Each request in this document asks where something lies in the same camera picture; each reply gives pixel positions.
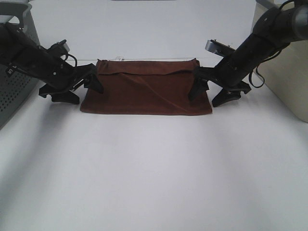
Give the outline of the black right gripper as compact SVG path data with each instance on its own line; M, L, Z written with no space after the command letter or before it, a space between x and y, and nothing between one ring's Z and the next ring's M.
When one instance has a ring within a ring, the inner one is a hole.
M249 35L233 54L222 57L215 67L194 69L194 82L188 93L189 101L209 90L208 81L222 87L212 100L214 107L240 99L241 92L247 94L251 90L249 84L243 82L243 78L276 52L277 47L269 40L255 34Z

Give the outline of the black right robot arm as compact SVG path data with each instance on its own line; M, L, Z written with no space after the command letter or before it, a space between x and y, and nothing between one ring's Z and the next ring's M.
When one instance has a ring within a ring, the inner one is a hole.
M254 86L245 83L261 63L276 58L292 42L308 39L308 2L295 0L294 7L283 10L273 6L262 14L251 34L237 48L208 40L206 50L222 57L215 67L197 67L193 71L194 82L188 99L193 101L207 91L208 82L221 86L221 91L213 99L214 107L238 100L241 93L247 94Z

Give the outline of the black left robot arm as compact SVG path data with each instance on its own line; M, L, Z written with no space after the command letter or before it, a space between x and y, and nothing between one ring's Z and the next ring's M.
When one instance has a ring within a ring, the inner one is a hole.
M7 67L6 74L19 72L45 83L39 95L51 96L53 102L79 104L74 91L80 86L103 93L94 64L70 65L66 40L46 49L37 45L16 24L0 25L0 63Z

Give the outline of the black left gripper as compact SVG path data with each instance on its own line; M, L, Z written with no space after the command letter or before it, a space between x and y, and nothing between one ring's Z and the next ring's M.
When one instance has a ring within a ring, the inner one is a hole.
M103 85L95 74L93 64L74 66L62 56L77 59L63 50L50 51L42 46L25 47L14 57L14 65L47 85L39 89L39 96L51 96L53 103L79 104L79 97L70 90L79 87L103 93Z

